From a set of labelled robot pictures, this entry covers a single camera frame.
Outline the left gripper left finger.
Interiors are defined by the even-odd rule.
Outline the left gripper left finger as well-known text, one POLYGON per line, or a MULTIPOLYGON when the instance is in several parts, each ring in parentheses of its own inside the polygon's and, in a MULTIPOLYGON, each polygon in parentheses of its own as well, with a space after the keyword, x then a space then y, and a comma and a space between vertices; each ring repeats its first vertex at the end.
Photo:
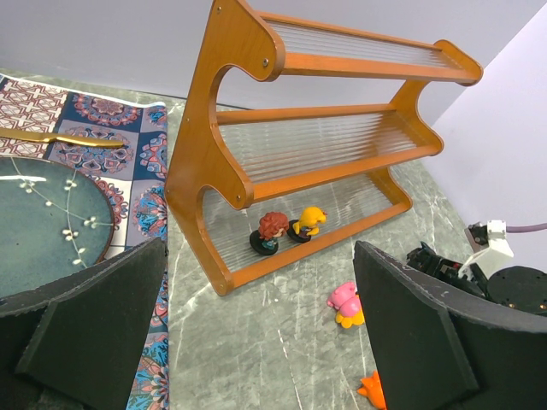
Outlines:
POLYGON ((88 409, 125 408, 167 265, 159 238, 1 299, 1 407, 48 388, 88 409))

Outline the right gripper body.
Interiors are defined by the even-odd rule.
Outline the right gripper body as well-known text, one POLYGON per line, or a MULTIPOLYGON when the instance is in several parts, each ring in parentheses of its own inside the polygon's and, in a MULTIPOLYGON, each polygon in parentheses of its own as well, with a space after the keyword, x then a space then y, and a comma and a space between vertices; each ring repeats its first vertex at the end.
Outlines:
POLYGON ((419 248, 413 249, 406 255, 406 263, 408 266, 459 290, 477 297, 487 297, 487 278, 476 263, 468 266, 465 273, 460 276, 459 269, 462 267, 462 263, 438 255, 424 242, 421 242, 419 248))

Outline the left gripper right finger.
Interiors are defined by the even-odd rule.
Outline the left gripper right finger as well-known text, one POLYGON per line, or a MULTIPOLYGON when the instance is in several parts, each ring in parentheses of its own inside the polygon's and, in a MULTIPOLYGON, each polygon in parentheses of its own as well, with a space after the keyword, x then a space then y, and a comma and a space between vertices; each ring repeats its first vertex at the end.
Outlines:
POLYGON ((544 409, 546 319, 468 294, 366 241, 354 250, 389 409, 544 409))

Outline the pink bear sunflower toy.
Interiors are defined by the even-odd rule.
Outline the pink bear sunflower toy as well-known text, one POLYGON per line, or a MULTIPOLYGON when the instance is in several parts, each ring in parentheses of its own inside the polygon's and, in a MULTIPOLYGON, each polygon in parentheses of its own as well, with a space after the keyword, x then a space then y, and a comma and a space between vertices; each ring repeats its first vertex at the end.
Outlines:
POLYGON ((326 304, 336 311, 335 321, 344 329, 365 323, 355 282, 346 282, 337 287, 327 298, 326 304))

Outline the yellow-haired figurine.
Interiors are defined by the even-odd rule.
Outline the yellow-haired figurine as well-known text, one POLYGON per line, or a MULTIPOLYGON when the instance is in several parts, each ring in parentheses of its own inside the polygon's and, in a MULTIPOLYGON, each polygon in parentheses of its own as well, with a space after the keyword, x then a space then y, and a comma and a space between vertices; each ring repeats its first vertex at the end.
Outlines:
POLYGON ((326 222, 327 213, 318 207, 303 210, 300 218, 289 221, 287 235, 297 243, 307 243, 320 232, 320 225, 326 222))

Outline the red-haired figurine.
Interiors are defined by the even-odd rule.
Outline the red-haired figurine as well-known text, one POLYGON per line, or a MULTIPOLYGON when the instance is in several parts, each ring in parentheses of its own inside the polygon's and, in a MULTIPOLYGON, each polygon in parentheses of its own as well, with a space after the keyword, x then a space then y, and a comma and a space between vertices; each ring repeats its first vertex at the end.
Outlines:
POLYGON ((251 248, 259 255, 270 256, 279 250, 279 239, 289 228, 288 217, 281 212, 268 212, 259 220, 257 230, 249 237, 251 248))

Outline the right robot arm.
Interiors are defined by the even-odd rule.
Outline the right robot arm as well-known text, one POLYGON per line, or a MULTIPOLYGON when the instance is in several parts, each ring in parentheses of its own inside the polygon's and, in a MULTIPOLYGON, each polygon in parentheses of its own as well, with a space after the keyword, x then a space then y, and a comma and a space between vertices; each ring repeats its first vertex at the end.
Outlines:
POLYGON ((470 274, 458 276, 462 264, 438 255, 426 243, 406 256, 406 263, 471 295, 508 308, 546 315, 546 274, 527 266, 510 266, 487 278, 473 266, 470 274))

